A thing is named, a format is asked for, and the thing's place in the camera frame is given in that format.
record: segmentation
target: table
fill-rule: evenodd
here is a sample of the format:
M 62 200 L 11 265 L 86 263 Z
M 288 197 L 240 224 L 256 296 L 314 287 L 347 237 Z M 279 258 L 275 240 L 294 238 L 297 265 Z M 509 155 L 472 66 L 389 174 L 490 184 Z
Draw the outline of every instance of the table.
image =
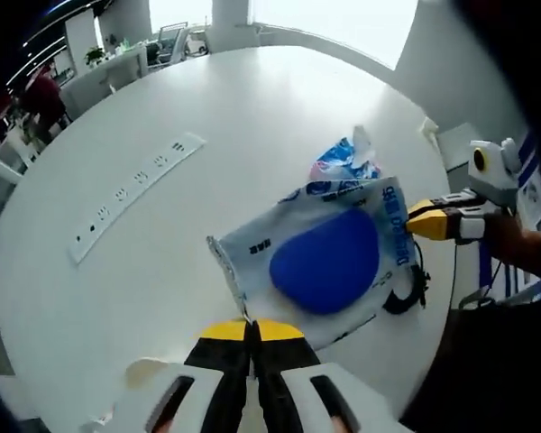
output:
M 448 193 L 425 113 L 376 78 L 299 47 L 229 51 L 123 88 L 63 131 L 0 218 L 0 328 L 16 375 L 53 432 L 108 410 L 127 365 L 182 361 L 237 307 L 207 235 L 224 235 L 305 183 L 311 164 L 363 123 L 408 203 Z M 77 266 L 73 233 L 152 151 L 191 132 L 206 146 L 139 198 Z M 380 314 L 320 353 L 386 395 L 396 414 L 438 348 L 454 246 L 421 242 L 427 308 Z

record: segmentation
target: electrical outlet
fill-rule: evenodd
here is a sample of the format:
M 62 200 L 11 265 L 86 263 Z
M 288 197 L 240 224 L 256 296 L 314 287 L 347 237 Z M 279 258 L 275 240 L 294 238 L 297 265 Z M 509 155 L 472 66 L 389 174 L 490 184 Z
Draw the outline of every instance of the electrical outlet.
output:
M 69 253 L 76 264 L 84 260 L 105 230 L 138 197 L 205 143 L 194 134 L 182 134 L 174 143 L 151 155 L 122 187 L 115 189 L 106 204 L 95 207 L 90 214 L 91 218 L 78 228 L 70 242 Z

